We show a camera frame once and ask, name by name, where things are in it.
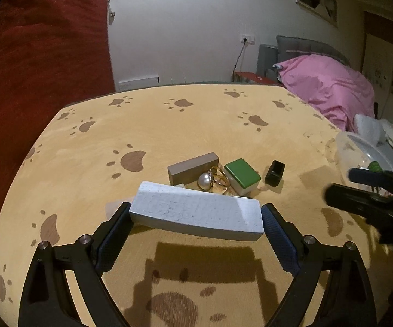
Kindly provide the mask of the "pink duvet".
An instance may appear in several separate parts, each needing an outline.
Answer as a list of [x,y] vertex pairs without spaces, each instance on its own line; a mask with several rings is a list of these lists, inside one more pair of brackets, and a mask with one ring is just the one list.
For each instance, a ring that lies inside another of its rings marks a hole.
[[358,114],[374,117],[374,89],[360,72],[332,57],[302,55],[275,65],[286,89],[342,131]]

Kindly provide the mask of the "red curtain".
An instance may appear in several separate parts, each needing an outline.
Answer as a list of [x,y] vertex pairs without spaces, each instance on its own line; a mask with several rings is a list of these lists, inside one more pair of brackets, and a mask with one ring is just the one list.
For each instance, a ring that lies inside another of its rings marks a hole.
[[114,90],[106,17],[107,0],[0,1],[0,210],[53,116]]

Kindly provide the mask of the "white baseboard heater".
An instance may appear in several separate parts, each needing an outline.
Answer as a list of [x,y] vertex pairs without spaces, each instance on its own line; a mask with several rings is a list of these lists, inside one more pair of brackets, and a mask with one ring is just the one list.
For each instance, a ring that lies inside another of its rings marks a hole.
[[145,89],[154,87],[159,83],[159,76],[146,76],[142,78],[134,78],[131,80],[121,80],[118,83],[119,92],[127,92],[134,89]]

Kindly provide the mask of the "wall power socket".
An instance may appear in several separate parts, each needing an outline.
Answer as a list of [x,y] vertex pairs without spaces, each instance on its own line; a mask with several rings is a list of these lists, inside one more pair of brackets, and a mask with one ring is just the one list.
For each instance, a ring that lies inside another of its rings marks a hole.
[[255,36],[254,35],[241,34],[240,35],[240,41],[241,41],[241,43],[244,43],[244,44],[255,44]]

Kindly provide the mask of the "framed wall picture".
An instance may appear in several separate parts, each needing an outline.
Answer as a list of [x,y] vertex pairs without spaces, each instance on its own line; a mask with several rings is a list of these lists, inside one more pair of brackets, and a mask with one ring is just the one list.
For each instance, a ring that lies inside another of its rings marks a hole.
[[295,0],[296,4],[304,7],[321,17],[333,26],[337,26],[337,1],[336,0]]

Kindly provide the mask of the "grey bed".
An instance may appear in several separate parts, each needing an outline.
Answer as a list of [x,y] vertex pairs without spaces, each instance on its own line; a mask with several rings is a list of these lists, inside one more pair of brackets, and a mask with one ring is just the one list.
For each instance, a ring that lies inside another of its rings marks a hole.
[[[257,75],[271,80],[277,80],[281,86],[284,85],[278,79],[278,71],[275,65],[279,62],[302,55],[324,55],[332,57],[353,69],[349,59],[328,44],[305,38],[286,37],[282,35],[277,36],[276,41],[276,46],[270,46],[268,44],[260,45],[257,61]],[[393,149],[393,123],[386,119],[379,119],[376,117],[376,105],[377,104],[374,102],[373,118],[382,123],[385,130],[385,143],[389,144]]]

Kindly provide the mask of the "clear plastic bowl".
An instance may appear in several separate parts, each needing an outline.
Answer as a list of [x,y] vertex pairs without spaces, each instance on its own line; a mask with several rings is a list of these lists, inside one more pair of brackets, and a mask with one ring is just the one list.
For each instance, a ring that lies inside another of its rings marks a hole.
[[370,185],[357,184],[349,180],[351,168],[368,169],[371,162],[378,162],[383,170],[393,172],[393,149],[385,143],[374,146],[353,132],[340,132],[335,138],[336,159],[344,185],[369,192],[385,194],[382,188],[372,188]]

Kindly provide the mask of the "grey-brown rectangular block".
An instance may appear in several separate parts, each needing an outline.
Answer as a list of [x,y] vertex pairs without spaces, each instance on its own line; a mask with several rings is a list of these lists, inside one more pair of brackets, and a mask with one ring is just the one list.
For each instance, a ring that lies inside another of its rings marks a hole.
[[213,166],[218,166],[219,157],[214,153],[203,154],[168,166],[170,184],[189,184],[197,181],[199,176]]

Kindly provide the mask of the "white pillow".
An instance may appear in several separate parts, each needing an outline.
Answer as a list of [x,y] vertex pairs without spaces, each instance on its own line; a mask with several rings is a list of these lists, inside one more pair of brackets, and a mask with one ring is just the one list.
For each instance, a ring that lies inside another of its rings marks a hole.
[[382,123],[363,114],[356,114],[354,116],[354,131],[374,146],[385,143],[386,141]]

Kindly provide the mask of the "green white mahjong tile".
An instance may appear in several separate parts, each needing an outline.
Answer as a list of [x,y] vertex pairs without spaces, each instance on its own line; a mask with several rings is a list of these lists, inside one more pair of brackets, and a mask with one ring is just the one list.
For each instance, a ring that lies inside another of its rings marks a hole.
[[239,196],[247,196],[257,188],[262,179],[243,158],[225,164],[224,172],[231,187]]

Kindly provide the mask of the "cream wardrobe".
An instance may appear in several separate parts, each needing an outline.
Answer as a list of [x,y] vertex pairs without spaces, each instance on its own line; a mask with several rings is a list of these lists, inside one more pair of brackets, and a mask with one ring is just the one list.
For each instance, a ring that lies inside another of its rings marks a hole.
[[393,123],[393,21],[364,13],[366,44],[362,73],[374,87],[376,117]]

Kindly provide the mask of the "small black comb attachment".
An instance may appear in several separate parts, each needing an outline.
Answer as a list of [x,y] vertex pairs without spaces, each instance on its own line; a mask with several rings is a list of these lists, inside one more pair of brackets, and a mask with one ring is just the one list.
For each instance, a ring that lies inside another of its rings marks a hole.
[[271,187],[277,187],[282,180],[284,169],[284,163],[273,160],[265,176],[265,183]]

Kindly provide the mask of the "white rectangular foam block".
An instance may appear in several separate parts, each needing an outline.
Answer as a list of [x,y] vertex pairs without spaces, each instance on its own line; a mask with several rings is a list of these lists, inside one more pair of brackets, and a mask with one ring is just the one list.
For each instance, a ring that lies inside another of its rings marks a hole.
[[144,181],[131,203],[135,224],[235,241],[257,241],[264,233],[259,202]]

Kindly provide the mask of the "red quilt box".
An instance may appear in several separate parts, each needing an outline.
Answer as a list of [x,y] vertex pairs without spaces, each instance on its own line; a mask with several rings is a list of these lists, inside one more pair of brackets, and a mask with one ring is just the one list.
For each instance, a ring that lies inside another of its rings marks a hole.
[[261,85],[280,85],[277,80],[271,80],[257,75],[252,72],[234,72],[233,78],[234,83],[251,83],[251,84],[261,84]]

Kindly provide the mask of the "green bottle-shaped keychain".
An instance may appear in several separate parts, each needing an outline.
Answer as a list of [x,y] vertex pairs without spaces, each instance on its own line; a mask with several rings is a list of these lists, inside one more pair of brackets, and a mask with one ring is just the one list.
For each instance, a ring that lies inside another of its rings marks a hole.
[[373,172],[373,173],[383,173],[383,172],[384,172],[384,170],[382,169],[382,167],[380,166],[380,164],[379,164],[378,161],[372,161],[372,162],[370,162],[370,163],[368,164],[367,169],[368,169],[370,172]]

